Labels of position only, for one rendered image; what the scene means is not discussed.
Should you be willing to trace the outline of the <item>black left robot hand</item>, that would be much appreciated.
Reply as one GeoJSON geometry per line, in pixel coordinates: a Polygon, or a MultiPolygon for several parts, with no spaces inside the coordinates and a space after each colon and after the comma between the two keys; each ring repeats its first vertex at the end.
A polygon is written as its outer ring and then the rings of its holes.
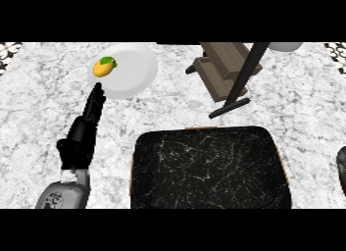
{"type": "Polygon", "coordinates": [[[86,170],[93,160],[97,125],[103,109],[102,84],[94,84],[83,115],[71,124],[66,137],[56,141],[62,170],[86,170]]]}

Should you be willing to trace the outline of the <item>black marble tray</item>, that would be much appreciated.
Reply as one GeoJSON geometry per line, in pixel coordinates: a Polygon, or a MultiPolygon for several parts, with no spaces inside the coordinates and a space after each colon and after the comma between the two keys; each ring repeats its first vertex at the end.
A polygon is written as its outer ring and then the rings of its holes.
{"type": "Polygon", "coordinates": [[[278,149],[260,126],[161,130],[136,140],[133,209],[288,209],[278,149]]]}

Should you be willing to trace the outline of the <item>yellow fruit with green leaf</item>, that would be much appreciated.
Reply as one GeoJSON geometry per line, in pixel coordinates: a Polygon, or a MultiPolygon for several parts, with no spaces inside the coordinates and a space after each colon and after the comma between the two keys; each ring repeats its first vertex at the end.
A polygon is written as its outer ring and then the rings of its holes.
{"type": "Polygon", "coordinates": [[[112,69],[117,67],[117,63],[112,57],[102,57],[93,65],[93,76],[103,77],[106,76],[112,69]]]}

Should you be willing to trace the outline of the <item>white round plate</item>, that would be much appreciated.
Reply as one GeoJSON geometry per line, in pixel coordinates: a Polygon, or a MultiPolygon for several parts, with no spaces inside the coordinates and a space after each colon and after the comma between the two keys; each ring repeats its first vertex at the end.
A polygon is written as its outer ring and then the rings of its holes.
{"type": "Polygon", "coordinates": [[[111,45],[91,59],[87,66],[87,82],[90,86],[102,84],[108,99],[122,99],[134,96],[152,83],[158,71],[158,61],[152,51],[137,43],[111,45]],[[96,77],[93,67],[102,57],[111,57],[117,67],[111,72],[96,77]]]}

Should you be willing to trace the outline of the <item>white round object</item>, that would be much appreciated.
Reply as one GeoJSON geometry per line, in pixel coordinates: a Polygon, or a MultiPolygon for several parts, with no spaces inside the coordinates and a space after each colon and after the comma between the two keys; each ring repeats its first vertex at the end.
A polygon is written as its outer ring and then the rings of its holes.
{"type": "Polygon", "coordinates": [[[267,48],[276,52],[294,52],[301,45],[301,42],[272,42],[267,48]]]}

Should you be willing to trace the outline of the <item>wooden tiered basket black frame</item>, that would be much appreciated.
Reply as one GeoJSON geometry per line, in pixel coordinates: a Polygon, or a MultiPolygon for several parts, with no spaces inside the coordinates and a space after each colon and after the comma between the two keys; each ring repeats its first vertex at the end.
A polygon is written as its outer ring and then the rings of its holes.
{"type": "Polygon", "coordinates": [[[248,103],[242,98],[245,84],[258,73],[260,58],[269,46],[267,42],[254,42],[245,49],[241,42],[201,42],[202,56],[193,59],[185,73],[198,73],[214,102],[223,101],[223,106],[214,110],[213,119],[248,103]]]}

